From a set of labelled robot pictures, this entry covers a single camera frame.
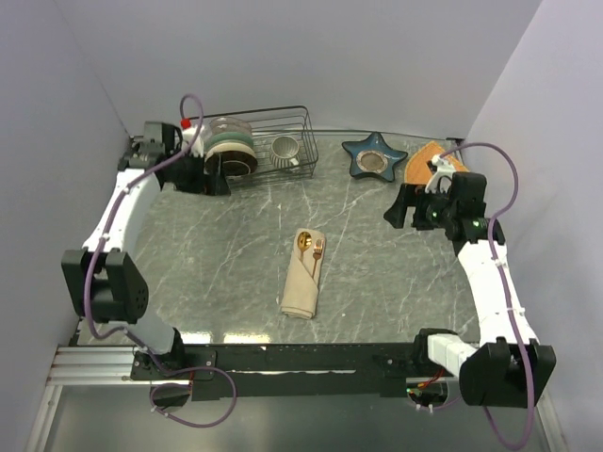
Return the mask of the copper fork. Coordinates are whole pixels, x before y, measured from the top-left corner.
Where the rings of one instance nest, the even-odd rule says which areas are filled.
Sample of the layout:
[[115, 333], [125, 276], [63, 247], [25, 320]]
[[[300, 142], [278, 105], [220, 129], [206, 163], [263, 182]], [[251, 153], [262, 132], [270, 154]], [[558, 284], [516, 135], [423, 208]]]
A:
[[315, 242], [315, 245], [313, 247], [314, 263], [313, 263], [312, 272], [311, 272], [312, 279], [315, 279], [315, 276], [317, 273], [317, 268], [318, 268], [318, 263], [323, 257], [324, 250], [325, 250], [325, 239], [320, 238]]

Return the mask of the gold spoon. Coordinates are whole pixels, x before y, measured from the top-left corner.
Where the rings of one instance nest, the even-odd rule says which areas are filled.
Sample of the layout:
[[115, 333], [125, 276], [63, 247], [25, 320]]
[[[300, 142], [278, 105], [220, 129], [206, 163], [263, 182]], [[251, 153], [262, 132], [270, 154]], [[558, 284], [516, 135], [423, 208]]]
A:
[[299, 232], [296, 238], [296, 246], [300, 253], [299, 259], [301, 262], [303, 261], [304, 253], [312, 247], [312, 243], [312, 235], [308, 231], [303, 230]]

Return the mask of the beige cloth napkin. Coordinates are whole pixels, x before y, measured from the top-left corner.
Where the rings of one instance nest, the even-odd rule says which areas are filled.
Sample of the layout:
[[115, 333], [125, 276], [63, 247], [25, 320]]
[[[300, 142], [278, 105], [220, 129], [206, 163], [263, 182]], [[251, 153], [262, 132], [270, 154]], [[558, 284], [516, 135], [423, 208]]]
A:
[[[299, 232], [308, 231], [312, 235], [312, 247], [303, 255], [303, 261], [299, 259], [299, 251], [296, 246], [296, 238]], [[325, 250], [322, 259], [318, 263], [315, 279], [311, 272], [314, 263], [313, 247], [315, 242], [325, 239]], [[291, 252], [288, 271], [285, 278], [285, 288], [280, 303], [281, 313], [290, 317], [305, 320], [312, 319], [317, 312], [320, 271], [326, 254], [326, 236], [320, 231], [300, 228], [295, 233], [294, 244]]]

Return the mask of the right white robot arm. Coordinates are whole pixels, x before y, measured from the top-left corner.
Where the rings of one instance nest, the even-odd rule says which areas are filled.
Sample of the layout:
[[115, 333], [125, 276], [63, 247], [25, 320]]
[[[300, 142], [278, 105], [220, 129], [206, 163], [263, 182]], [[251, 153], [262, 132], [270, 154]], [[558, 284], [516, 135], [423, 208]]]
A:
[[556, 365], [554, 349], [540, 344], [529, 325], [508, 269], [504, 233], [484, 215], [485, 176], [455, 172], [449, 180], [446, 191], [402, 184], [383, 217], [399, 229], [413, 208], [413, 228], [444, 230], [469, 281], [480, 341], [473, 347], [453, 331], [422, 329], [413, 366], [426, 376], [444, 367], [458, 378], [469, 406], [535, 406]]

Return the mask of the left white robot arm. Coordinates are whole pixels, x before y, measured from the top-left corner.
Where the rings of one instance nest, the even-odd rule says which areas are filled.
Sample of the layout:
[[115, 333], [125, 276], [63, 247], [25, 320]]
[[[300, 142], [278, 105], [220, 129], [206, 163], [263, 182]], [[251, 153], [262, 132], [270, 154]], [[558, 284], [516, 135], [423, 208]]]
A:
[[148, 121], [119, 160], [113, 192], [99, 223], [78, 250], [67, 250], [61, 269], [76, 314], [90, 334], [130, 339], [167, 379], [188, 359], [180, 332], [151, 311], [147, 282], [132, 256], [142, 222], [165, 184], [191, 194], [220, 192], [225, 179], [205, 171], [209, 129], [184, 118], [177, 125]]

